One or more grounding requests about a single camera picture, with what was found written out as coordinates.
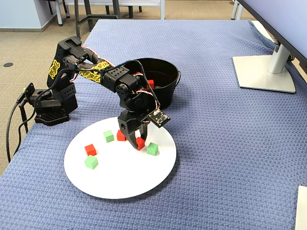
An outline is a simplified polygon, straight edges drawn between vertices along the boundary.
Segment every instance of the white circular disc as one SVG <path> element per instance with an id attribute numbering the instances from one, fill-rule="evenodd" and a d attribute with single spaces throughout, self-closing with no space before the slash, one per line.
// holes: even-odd
<path id="1" fill-rule="evenodd" d="M 106 143 L 103 132 L 112 130 L 114 141 Z M 171 172 L 176 161 L 176 147 L 165 128 L 148 125 L 145 147 L 138 151 L 127 140 L 117 141 L 117 117 L 98 121 L 82 130 L 69 144 L 64 169 L 69 180 L 81 191 L 106 199 L 121 199 L 143 194 L 159 185 Z M 159 145 L 159 152 L 147 154 L 147 146 Z M 85 166 L 84 147 L 93 144 L 98 165 Z"/>

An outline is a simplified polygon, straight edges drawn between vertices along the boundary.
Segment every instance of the silver monitor base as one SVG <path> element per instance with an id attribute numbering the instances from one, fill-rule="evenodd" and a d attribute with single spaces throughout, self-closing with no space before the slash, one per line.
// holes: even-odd
<path id="1" fill-rule="evenodd" d="M 291 75 L 286 67 L 282 73 L 267 71 L 272 55 L 233 57 L 241 88 L 295 93 Z"/>

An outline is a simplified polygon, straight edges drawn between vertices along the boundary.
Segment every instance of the monitor stand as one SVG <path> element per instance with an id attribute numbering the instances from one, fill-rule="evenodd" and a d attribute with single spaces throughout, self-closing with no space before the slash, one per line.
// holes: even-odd
<path id="1" fill-rule="evenodd" d="M 285 64 L 290 52 L 276 46 L 273 55 L 233 57 L 241 88 L 295 93 Z"/>

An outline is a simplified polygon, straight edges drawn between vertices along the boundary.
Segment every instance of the blue tablecloth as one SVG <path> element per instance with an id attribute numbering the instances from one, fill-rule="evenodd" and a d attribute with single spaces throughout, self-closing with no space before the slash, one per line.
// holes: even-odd
<path id="1" fill-rule="evenodd" d="M 123 200 L 74 187 L 63 167 L 70 141 L 122 111 L 116 94 L 79 77 L 71 120 L 35 124 L 0 178 L 0 229 L 295 228 L 297 189 L 307 185 L 307 86 L 287 64 L 296 94 L 239 87 L 232 57 L 274 48 L 251 22 L 99 20 L 85 45 L 114 64 L 160 58 L 182 72 L 166 110 L 173 171 Z"/>

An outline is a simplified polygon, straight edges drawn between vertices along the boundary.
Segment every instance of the black cable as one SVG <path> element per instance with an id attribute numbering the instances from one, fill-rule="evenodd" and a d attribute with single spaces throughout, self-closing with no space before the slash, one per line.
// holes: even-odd
<path id="1" fill-rule="evenodd" d="M 25 93 L 23 92 L 22 94 L 20 94 L 20 96 L 17 98 L 16 103 L 11 111 L 11 114 L 9 116 L 9 120 L 8 120 L 8 124 L 6 126 L 6 153 L 8 155 L 8 161 L 9 163 L 11 162 L 11 155 L 10 155 L 10 144 L 9 144 L 9 133 L 10 133 L 10 126 L 11 126 L 11 120 L 12 120 L 12 116 L 13 113 L 17 107 L 17 105 L 19 105 L 21 103 L 21 101 L 25 98 Z"/>
<path id="2" fill-rule="evenodd" d="M 10 125 L 11 125 L 11 120 L 12 120 L 13 113 L 14 113 L 16 107 L 18 106 L 18 104 L 19 104 L 18 102 L 15 103 L 15 105 L 14 105 L 12 111 L 11 111 L 11 114 L 9 116 L 8 125 L 6 126 L 6 153 L 8 155 L 9 163 L 11 162 L 10 145 L 9 145 Z"/>
<path id="3" fill-rule="evenodd" d="M 58 83 L 58 81 L 60 80 L 61 76 L 62 76 L 64 73 L 66 73 L 66 72 L 74 72 L 74 70 L 73 70 L 73 69 L 70 69 L 70 68 L 61 69 L 60 72 L 58 73 L 57 77 L 55 78 L 53 84 L 52 84 L 48 89 L 42 91 L 42 92 L 35 98 L 35 100 L 34 100 L 34 110 L 33 110 L 32 115 L 31 115 L 28 119 L 26 119 L 24 122 L 22 122 L 22 123 L 19 125 L 19 127 L 18 127 L 19 142 L 18 142 L 18 146 L 17 146 L 17 148 L 16 148 L 16 150 L 15 150 L 14 155 L 15 155 L 16 152 L 18 151 L 18 149 L 19 149 L 19 147 L 20 147 L 20 144 L 21 144 L 21 127 L 22 127 L 25 123 L 27 123 L 28 121 L 30 121 L 30 120 L 34 117 L 38 99 L 39 99 L 44 93 L 48 92 L 49 90 L 52 90 L 52 89 L 57 85 L 57 83 Z"/>
<path id="4" fill-rule="evenodd" d="M 130 62 L 133 62 L 133 61 L 139 63 L 139 65 L 140 65 L 140 67 L 141 67 L 141 70 L 142 70 L 143 77 L 144 77 L 144 79 L 145 79 L 145 82 L 146 82 L 146 84 L 147 84 L 147 86 L 148 86 L 150 92 L 153 94 L 153 98 L 156 100 L 157 104 L 160 104 L 160 103 L 159 103 L 159 100 L 158 100 L 158 98 L 157 98 L 157 96 L 155 95 L 153 89 L 151 88 L 151 86 L 150 86 L 150 84 L 149 84 L 149 82 L 148 82 L 148 80 L 147 80 L 147 78 L 146 78 L 145 71 L 144 71 L 144 67 L 143 67 L 143 65 L 141 64 L 141 62 L 138 61 L 138 60 L 132 59 L 132 60 L 129 60 L 129 61 L 125 61 L 125 62 L 123 62 L 123 63 L 121 63 L 121 64 L 119 64 L 119 65 L 117 65 L 117 66 L 115 66 L 115 67 L 112 67 L 112 68 L 109 68 L 109 69 L 103 70 L 103 71 L 100 71 L 100 70 L 98 70 L 98 69 L 76 69 L 76 68 L 75 68 L 75 69 L 70 69 L 70 68 L 61 69 L 60 72 L 58 73 L 56 79 L 54 80 L 53 84 L 52 84 L 48 89 L 42 91 L 42 92 L 35 98 L 35 100 L 34 100 L 34 110 L 33 110 L 32 115 L 31 115 L 27 120 L 25 120 L 24 122 L 22 122 L 22 123 L 19 125 L 19 127 L 18 127 L 19 142 L 18 142 L 18 146 L 17 146 L 17 148 L 16 148 L 16 150 L 15 150 L 14 155 L 15 155 L 16 152 L 18 151 L 18 149 L 19 149 L 19 147 L 20 147 L 20 144 L 21 144 L 21 127 L 22 127 L 25 123 L 27 123 L 28 121 L 30 121 L 30 120 L 34 117 L 35 111 L 36 111 L 36 105 L 37 105 L 36 102 L 37 102 L 37 100 L 38 100 L 44 93 L 48 92 L 49 90 L 52 90 L 52 89 L 57 85 L 57 83 L 58 83 L 58 81 L 59 81 L 59 79 L 60 79 L 59 76 L 62 76 L 63 73 L 69 72 L 69 71 L 72 71 L 72 72 L 80 72 L 80 71 L 91 71 L 91 72 L 94 72 L 94 71 L 95 71 L 95 72 L 101 73 L 101 75 L 102 75 L 102 77 L 103 77 L 104 74 L 105 74 L 107 71 L 114 70 L 114 69 L 116 69 L 116 68 L 118 68 L 118 67 L 121 67 L 121 66 L 123 66 L 123 65 L 125 65 L 125 64 L 127 64 L 127 63 L 130 63 Z"/>
<path id="5" fill-rule="evenodd" d="M 133 62 L 133 61 L 137 62 L 137 63 L 140 65 L 141 70 L 142 70 L 143 77 L 144 77 L 144 79 L 145 79 L 145 82 L 146 82 L 146 84 L 147 84 L 147 86 L 148 86 L 150 92 L 153 94 L 153 98 L 155 99 L 155 101 L 157 102 L 157 104 L 160 104 L 160 103 L 159 103 L 159 100 L 158 100 L 158 98 L 157 98 L 157 96 L 155 95 L 153 89 L 151 88 L 151 86 L 150 86 L 150 84 L 149 84 L 149 82 L 148 82 L 148 80 L 147 80 L 147 78 L 146 78 L 145 71 L 144 71 L 144 67 L 143 67 L 143 65 L 141 64 L 141 62 L 140 62 L 139 60 L 132 59 L 132 60 L 129 60 L 129 61 L 125 61 L 125 62 L 123 62 L 123 63 L 121 63 L 121 64 L 119 64 L 119 65 L 117 65 L 117 66 L 115 66 L 115 67 L 112 67 L 112 68 L 109 68 L 109 69 L 105 70 L 104 72 L 109 72 L 109 71 L 111 71 L 111 70 L 114 70 L 114 69 L 116 69 L 116 68 L 118 68 L 118 67 L 121 67 L 121 66 L 123 66 L 123 65 L 125 65 L 125 64 L 128 64 L 128 63 L 130 63 L 130 62 Z"/>
<path id="6" fill-rule="evenodd" d="M 294 61 L 295 57 L 293 54 L 290 54 L 287 61 Z"/>

